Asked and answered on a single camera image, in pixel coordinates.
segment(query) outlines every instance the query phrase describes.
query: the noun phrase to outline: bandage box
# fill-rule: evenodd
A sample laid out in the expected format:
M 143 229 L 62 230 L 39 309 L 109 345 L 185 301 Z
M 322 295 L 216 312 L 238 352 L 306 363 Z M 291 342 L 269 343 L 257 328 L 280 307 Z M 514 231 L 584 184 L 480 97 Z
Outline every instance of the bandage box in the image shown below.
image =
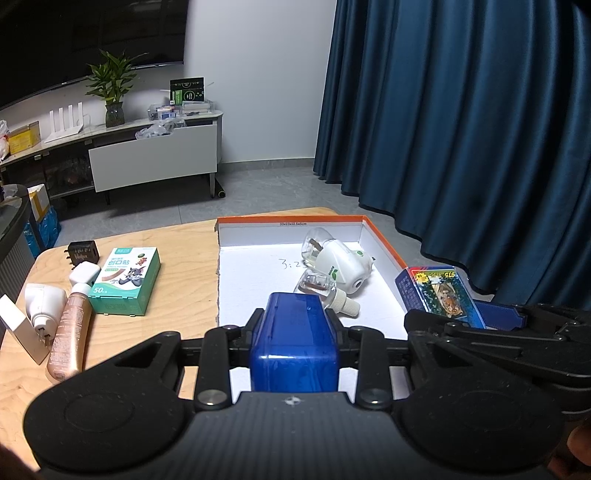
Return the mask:
M 145 315 L 160 257 L 156 247 L 114 248 L 90 292 L 96 313 Z

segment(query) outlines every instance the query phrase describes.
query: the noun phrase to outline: person's finger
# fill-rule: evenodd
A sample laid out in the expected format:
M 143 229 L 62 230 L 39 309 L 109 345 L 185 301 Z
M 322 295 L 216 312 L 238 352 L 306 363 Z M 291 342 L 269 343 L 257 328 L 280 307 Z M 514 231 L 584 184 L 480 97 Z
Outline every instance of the person's finger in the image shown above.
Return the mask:
M 591 422 L 576 427 L 566 442 L 571 453 L 587 466 L 591 466 Z
M 562 458 L 552 457 L 552 460 L 548 464 L 548 470 L 555 474 L 560 480 L 565 480 L 569 477 L 569 469 Z
M 0 480 L 41 480 L 19 457 L 0 445 Z

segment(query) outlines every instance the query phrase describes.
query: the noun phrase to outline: yellow box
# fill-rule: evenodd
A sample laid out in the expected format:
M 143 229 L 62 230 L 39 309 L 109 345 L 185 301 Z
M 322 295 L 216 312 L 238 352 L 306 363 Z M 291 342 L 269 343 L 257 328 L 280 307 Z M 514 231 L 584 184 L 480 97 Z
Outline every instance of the yellow box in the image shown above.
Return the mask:
M 8 145 L 10 146 L 11 155 L 34 147 L 40 141 L 41 131 L 39 130 L 39 122 L 17 128 L 14 132 L 8 134 Z
M 31 187 L 29 190 L 29 198 L 31 199 L 31 207 L 33 207 L 33 214 L 37 223 L 41 222 L 45 214 L 49 210 L 49 197 L 45 185 L 37 185 Z

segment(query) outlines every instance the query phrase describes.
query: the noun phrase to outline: gray tile floor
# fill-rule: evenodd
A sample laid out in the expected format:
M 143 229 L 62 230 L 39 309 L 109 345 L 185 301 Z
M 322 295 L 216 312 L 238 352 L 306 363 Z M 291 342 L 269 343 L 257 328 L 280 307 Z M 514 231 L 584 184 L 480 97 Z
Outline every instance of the gray tile floor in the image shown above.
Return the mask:
M 218 180 L 227 197 L 212 200 L 204 177 L 186 177 L 137 185 L 111 192 L 107 206 L 102 194 L 87 193 L 80 203 L 61 216 L 57 246 L 78 240 L 101 238 L 225 215 L 328 207 L 340 214 L 367 215 L 408 265 L 434 265 L 420 253 L 420 242 L 400 234 L 394 219 L 359 207 L 356 197 L 340 192 L 340 185 L 326 184 L 310 166 L 260 168 L 221 173 Z M 473 293 L 475 298 L 491 296 Z

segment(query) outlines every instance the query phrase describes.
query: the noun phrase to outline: potted plant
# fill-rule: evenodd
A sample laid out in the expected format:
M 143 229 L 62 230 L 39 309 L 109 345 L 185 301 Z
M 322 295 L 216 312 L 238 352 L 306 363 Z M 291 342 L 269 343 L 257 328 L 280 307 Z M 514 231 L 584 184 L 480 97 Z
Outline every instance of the potted plant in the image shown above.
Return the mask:
M 116 127 L 125 123 L 123 95 L 131 90 L 132 82 L 137 76 L 137 73 L 131 69 L 131 63 L 146 54 L 129 59 L 125 57 L 125 53 L 120 57 L 115 57 L 104 50 L 101 50 L 100 53 L 106 61 L 98 66 L 89 65 L 92 75 L 89 75 L 87 79 L 92 82 L 89 85 L 92 90 L 87 95 L 96 95 L 105 100 L 107 108 L 105 124 L 107 127 Z

